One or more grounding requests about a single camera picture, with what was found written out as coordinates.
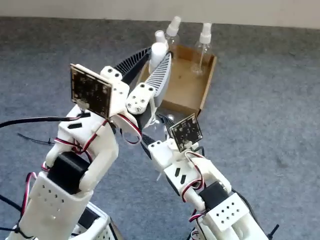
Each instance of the black pcb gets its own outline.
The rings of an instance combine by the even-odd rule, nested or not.
[[[109,118],[112,85],[73,64],[70,73],[72,101],[81,108]]]
[[[187,149],[186,145],[189,142],[195,144],[203,138],[195,114],[188,116],[187,118],[170,127],[170,131],[180,153]]]

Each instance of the cardboard box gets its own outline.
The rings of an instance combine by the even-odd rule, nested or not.
[[[203,76],[198,77],[191,72],[193,52],[192,48],[178,46],[178,58],[173,61],[170,82],[161,107],[186,115],[195,113],[198,116],[207,98],[217,57],[211,55],[203,60],[206,71]],[[148,68],[148,64],[143,67],[138,83],[148,78]]]

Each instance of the white spray nozzle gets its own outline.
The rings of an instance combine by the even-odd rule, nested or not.
[[[164,31],[158,30],[158,31],[156,31],[156,32],[154,33],[154,35],[155,35],[155,41],[156,41],[157,43],[163,43],[163,44],[165,44],[165,46],[167,47],[167,49],[169,48],[169,46],[168,46],[168,41],[166,40]]]
[[[168,28],[166,29],[166,34],[168,34],[170,37],[176,36],[179,31],[180,23],[181,17],[175,16],[169,24]]]
[[[209,44],[211,42],[211,25],[212,23],[206,22],[203,24],[202,32],[200,34],[200,43]]]

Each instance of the white robotic arm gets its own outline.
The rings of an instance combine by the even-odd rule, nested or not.
[[[198,143],[179,152],[174,139],[148,145],[156,168],[184,202],[195,211],[190,239],[194,240],[268,240],[242,198],[232,192],[230,182],[202,155],[193,152]]]
[[[75,239],[104,239],[108,236],[106,232],[110,240],[117,239],[116,234],[111,234],[109,216],[98,208],[90,208],[89,201],[118,157],[114,129],[137,136],[134,144],[138,144],[142,140],[141,130],[154,118],[162,101],[170,77],[170,53],[158,66],[165,74],[159,78],[156,69],[129,94],[128,84],[148,60],[149,53],[150,49],[145,49],[115,68],[106,66],[100,74],[78,64],[71,65],[72,99],[76,105],[67,116],[82,117],[59,124],[56,143],[45,158],[44,171],[37,176],[16,231],[7,240],[29,237],[67,240],[83,225],[87,225],[85,232]],[[82,153],[87,154],[89,162],[79,156]]]

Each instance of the gray carpet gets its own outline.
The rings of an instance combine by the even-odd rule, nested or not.
[[[149,46],[167,22],[0,18],[0,121],[64,116],[69,63],[99,72]],[[183,23],[193,45],[201,25]],[[252,204],[278,240],[318,239],[320,230],[320,31],[220,25],[212,27],[218,56],[199,122],[206,156]],[[57,123],[1,129],[0,193],[21,202],[27,172],[40,169]],[[183,240],[193,227],[189,204],[171,189],[139,147],[119,139],[119,158],[96,188],[93,203],[128,240]],[[0,204],[1,226],[18,220]]]

